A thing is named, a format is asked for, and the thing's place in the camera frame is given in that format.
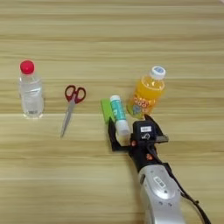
sticker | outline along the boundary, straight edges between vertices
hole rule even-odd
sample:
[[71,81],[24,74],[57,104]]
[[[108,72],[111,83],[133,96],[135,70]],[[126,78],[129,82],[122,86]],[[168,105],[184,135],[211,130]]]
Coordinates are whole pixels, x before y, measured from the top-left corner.
[[151,132],[151,126],[141,127],[141,132]]
[[161,188],[165,188],[165,182],[160,177],[155,177],[154,180]]

bottle label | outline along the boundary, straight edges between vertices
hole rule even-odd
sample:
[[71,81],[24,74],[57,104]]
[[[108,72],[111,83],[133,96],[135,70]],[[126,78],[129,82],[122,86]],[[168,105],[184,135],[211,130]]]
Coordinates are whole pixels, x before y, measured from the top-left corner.
[[126,116],[125,116],[125,113],[123,111],[122,102],[118,101],[118,100],[114,100],[110,104],[111,104],[111,108],[113,110],[113,113],[115,115],[115,119],[117,121],[126,120]]
[[155,104],[155,99],[147,100],[135,93],[129,102],[128,110],[133,116],[143,118],[145,114],[148,115],[151,112]]

wooden table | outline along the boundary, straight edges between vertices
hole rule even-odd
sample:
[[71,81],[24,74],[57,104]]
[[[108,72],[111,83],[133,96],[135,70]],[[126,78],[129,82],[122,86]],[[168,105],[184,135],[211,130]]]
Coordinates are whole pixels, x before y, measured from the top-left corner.
[[[167,78],[153,117],[171,139],[159,156],[223,223],[223,37],[218,0],[1,0],[0,223],[143,223],[137,172],[111,151],[100,99],[126,102],[154,65]],[[18,96],[25,59],[45,88],[45,114],[34,121]],[[87,99],[60,139],[68,84]],[[187,223],[201,223],[182,207]]]

water bottle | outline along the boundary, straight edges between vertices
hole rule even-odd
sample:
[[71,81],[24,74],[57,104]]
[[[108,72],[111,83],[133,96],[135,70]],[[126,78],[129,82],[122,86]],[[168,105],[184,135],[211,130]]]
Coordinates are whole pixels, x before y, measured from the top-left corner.
[[165,89],[165,69],[154,66],[136,85],[136,91],[128,102],[127,110],[138,119],[149,115]]
[[31,118],[41,117],[44,110],[41,80],[34,71],[32,61],[23,61],[20,69],[19,93],[24,115]]

